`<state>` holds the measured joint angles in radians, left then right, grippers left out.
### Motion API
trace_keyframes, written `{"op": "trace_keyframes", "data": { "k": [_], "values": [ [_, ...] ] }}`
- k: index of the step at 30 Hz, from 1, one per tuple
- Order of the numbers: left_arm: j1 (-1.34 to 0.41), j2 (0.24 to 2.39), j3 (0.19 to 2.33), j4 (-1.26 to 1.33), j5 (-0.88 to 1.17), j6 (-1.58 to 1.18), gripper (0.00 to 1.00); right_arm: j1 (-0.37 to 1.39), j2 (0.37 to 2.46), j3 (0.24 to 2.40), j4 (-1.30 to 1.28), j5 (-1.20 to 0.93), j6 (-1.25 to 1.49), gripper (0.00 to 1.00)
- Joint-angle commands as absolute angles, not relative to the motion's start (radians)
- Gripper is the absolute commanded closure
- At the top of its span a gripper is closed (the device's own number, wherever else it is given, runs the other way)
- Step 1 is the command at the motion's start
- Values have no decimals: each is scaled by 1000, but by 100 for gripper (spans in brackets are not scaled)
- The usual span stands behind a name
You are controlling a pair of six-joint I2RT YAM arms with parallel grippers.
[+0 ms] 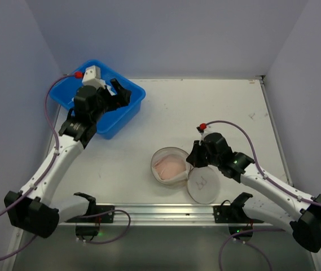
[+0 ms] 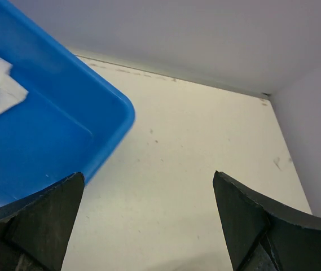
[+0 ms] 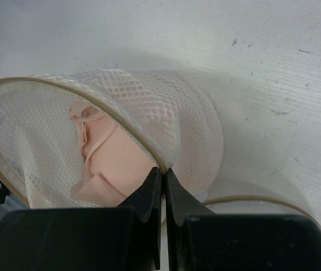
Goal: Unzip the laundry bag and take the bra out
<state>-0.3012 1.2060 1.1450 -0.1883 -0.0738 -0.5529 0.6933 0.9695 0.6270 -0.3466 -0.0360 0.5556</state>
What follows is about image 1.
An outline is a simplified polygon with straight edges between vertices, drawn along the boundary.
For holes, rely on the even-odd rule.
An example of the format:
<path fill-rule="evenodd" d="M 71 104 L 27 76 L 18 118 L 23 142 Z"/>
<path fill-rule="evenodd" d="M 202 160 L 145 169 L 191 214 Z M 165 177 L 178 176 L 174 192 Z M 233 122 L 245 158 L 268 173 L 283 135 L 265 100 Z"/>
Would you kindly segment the round beige mesh laundry bag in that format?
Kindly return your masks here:
<path fill-rule="evenodd" d="M 162 180 L 155 170 L 155 164 L 166 156 L 177 156 L 181 158 L 186 166 L 186 170 L 171 180 Z M 151 159 L 151 172 L 154 178 L 168 186 L 180 187 L 185 185 L 190 197 L 200 204 L 213 203 L 220 192 L 220 180 L 218 174 L 210 167 L 194 168 L 186 162 L 188 153 L 177 147 L 165 147 L 157 150 Z"/>

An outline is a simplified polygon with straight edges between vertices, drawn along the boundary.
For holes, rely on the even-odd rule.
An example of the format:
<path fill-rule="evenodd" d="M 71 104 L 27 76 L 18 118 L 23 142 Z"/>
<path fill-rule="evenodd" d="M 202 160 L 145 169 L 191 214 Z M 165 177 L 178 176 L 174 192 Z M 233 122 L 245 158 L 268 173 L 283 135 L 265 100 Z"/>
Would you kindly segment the pink bra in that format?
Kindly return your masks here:
<path fill-rule="evenodd" d="M 155 170 L 159 177 L 168 181 L 186 170 L 184 161 L 177 156 L 166 156 L 155 164 Z"/>

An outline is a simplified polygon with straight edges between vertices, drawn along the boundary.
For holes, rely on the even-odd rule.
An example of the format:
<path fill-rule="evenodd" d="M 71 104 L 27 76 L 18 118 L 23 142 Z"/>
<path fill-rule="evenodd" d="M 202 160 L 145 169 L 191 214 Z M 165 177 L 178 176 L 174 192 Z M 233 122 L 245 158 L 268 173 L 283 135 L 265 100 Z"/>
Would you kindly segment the white bra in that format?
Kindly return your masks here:
<path fill-rule="evenodd" d="M 102 98 L 102 94 L 105 97 L 111 97 L 116 95 L 112 87 L 107 84 L 103 79 L 101 79 L 102 85 L 99 88 L 93 86 L 84 86 L 83 84 L 76 90 L 74 97 L 72 98 L 73 104 L 80 104 L 93 101 L 97 101 Z"/>

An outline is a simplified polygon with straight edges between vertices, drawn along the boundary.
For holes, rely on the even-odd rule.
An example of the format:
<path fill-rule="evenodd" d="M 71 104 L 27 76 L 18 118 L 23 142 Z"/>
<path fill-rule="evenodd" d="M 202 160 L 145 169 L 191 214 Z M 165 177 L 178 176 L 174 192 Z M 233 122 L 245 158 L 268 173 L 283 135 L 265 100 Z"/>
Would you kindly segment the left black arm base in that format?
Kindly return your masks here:
<path fill-rule="evenodd" d="M 63 220 L 71 223 L 93 224 L 93 226 L 75 227 L 76 237 L 85 243 L 93 241 L 100 233 L 101 222 L 113 223 L 114 210 L 114 205 L 97 205 L 95 197 L 77 192 L 65 204 Z"/>

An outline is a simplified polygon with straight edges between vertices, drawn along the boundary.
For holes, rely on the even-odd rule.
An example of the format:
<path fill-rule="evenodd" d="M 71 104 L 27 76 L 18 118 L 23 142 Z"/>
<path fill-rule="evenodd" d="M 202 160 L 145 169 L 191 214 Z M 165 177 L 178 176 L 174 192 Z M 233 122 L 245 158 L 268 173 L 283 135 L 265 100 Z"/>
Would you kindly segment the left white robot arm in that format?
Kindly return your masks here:
<path fill-rule="evenodd" d="M 114 95 L 106 87 L 85 85 L 78 88 L 73 107 L 55 133 L 54 148 L 20 191 L 9 191 L 4 198 L 12 226 L 48 238 L 62 222 L 95 217 L 93 196 L 74 193 L 60 203 L 53 203 L 52 199 L 71 164 L 96 134 L 100 118 L 129 105 L 131 91 L 115 78 L 110 83 Z"/>

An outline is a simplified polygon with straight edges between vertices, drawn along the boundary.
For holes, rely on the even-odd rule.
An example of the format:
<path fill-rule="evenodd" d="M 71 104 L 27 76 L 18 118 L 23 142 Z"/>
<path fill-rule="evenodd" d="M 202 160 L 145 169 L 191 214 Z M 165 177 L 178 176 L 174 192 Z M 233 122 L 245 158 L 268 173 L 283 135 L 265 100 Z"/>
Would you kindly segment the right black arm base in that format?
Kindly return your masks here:
<path fill-rule="evenodd" d="M 230 234 L 251 230 L 253 224 L 262 224 L 263 221 L 249 218 L 243 211 L 245 203 L 252 197 L 252 194 L 243 192 L 232 202 L 226 199 L 221 204 L 213 206 L 214 222 L 228 224 Z"/>

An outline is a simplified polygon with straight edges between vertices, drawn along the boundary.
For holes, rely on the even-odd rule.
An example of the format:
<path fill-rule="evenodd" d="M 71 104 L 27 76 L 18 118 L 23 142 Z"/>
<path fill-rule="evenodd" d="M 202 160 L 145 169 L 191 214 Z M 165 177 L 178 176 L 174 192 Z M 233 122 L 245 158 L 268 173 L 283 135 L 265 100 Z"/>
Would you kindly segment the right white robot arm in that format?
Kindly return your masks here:
<path fill-rule="evenodd" d="M 216 167 L 226 178 L 248 186 L 266 197 L 257 202 L 252 195 L 239 196 L 236 208 L 247 218 L 272 224 L 289 232 L 310 252 L 321 249 L 321 194 L 297 190 L 262 169 L 254 158 L 232 151 L 217 132 L 200 132 L 187 162 L 195 168 Z"/>

